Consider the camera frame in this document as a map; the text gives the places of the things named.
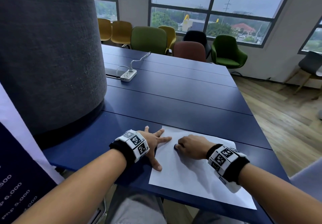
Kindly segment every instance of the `table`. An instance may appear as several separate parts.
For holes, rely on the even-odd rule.
[[[102,45],[106,68],[129,65],[146,53]],[[52,165],[78,170],[109,150],[128,129],[162,125],[232,140],[250,161],[289,182],[234,80],[224,66],[151,54],[133,63],[138,73],[131,82],[107,78],[105,106],[99,117],[71,139],[44,151]],[[117,184],[249,223],[272,223],[260,205],[237,207],[149,185],[148,159],[126,170]]]

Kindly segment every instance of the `pants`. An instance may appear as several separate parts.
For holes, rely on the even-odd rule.
[[[117,186],[105,224],[167,224],[161,198]],[[192,224],[244,224],[199,210]]]

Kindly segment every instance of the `black chair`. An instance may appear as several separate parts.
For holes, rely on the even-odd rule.
[[[211,53],[211,46],[207,42],[207,36],[202,31],[189,30],[183,37],[183,41],[194,41],[201,43],[206,50],[206,58],[208,58]]]
[[[308,82],[309,79],[322,80],[322,55],[316,52],[309,51],[308,54],[299,62],[299,67],[300,69],[297,70],[291,76],[289,76],[284,83],[287,83],[290,79],[297,75],[300,72],[300,70],[303,70],[309,73],[310,75],[303,82],[303,84],[300,85],[300,87],[294,92],[294,95]],[[322,86],[320,88],[320,92],[312,99],[318,99],[321,94]]]

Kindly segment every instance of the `right hand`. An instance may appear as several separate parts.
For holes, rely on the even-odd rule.
[[[189,158],[201,160],[206,159],[208,150],[214,145],[216,144],[209,142],[205,137],[189,135],[180,138],[175,148]]]

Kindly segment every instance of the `white paper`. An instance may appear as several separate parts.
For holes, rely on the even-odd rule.
[[[204,136],[213,143],[236,148],[234,142],[172,127],[162,128],[165,130],[162,136],[171,136],[172,140],[158,145],[155,157],[162,165],[162,171],[152,169],[149,184],[256,210],[251,195],[243,188],[237,193],[231,193],[215,176],[207,160],[189,159],[174,150],[178,140],[189,134]]]
[[[29,153],[34,161],[47,172],[47,174],[57,183],[61,183],[64,178],[49,164],[35,139],[31,135],[20,114],[14,107],[3,86],[0,84],[0,121],[8,131],[16,138],[22,147]]]

